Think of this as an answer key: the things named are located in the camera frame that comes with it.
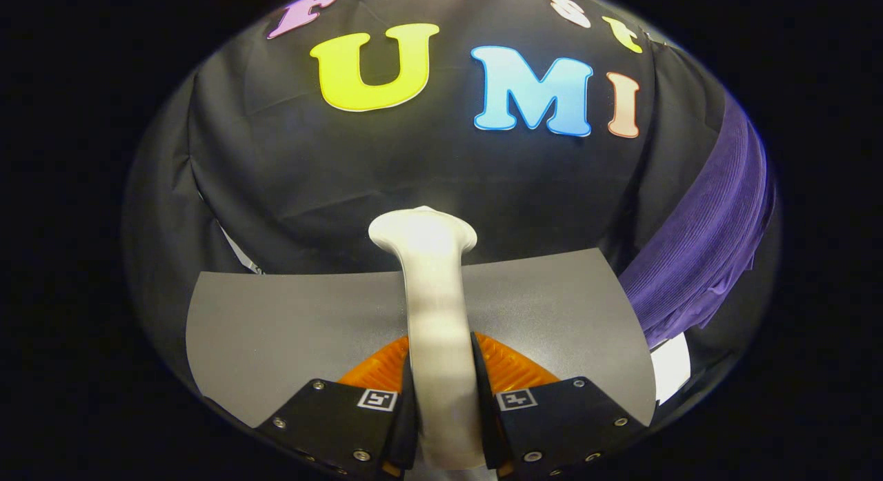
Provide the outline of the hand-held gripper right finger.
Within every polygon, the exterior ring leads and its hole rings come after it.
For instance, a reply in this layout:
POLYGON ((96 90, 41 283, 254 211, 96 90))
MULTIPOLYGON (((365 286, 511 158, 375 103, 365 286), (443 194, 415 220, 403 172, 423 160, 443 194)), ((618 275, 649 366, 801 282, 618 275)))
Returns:
POLYGON ((576 478, 644 433, 587 377, 561 380, 477 331, 472 349, 484 457, 498 480, 576 478))

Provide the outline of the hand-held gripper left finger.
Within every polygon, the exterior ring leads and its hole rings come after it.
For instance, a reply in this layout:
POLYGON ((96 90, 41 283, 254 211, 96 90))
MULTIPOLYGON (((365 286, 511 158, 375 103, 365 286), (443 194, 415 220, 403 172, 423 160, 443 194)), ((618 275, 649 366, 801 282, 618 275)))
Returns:
POLYGON ((401 480, 417 456, 417 405, 406 336, 340 380, 314 377, 256 434, 328 480, 401 480))

